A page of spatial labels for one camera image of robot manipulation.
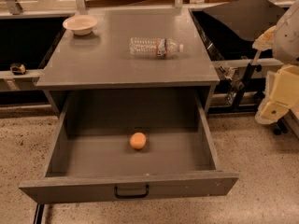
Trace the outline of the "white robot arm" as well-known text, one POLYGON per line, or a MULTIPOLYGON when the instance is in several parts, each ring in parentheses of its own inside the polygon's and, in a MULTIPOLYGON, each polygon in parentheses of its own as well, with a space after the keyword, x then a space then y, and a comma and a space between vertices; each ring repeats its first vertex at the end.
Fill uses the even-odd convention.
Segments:
POLYGON ((299 101, 299 0, 278 20, 278 23, 253 43, 255 59, 262 51, 271 49, 273 57, 283 63, 276 73, 266 76, 265 97, 255 119, 260 124, 271 124, 284 117, 299 101))

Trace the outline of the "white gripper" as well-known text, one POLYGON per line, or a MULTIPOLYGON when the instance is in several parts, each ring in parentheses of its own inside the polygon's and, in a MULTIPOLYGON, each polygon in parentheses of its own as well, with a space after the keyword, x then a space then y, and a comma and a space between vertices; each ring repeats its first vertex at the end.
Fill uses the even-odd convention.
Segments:
POLYGON ((276 72, 267 72, 265 97, 259 104, 255 120, 268 125, 285 116, 299 101, 299 67, 291 65, 299 64, 299 0, 284 13, 277 26, 261 34, 252 47, 260 51, 272 49, 275 59, 289 63, 276 72))

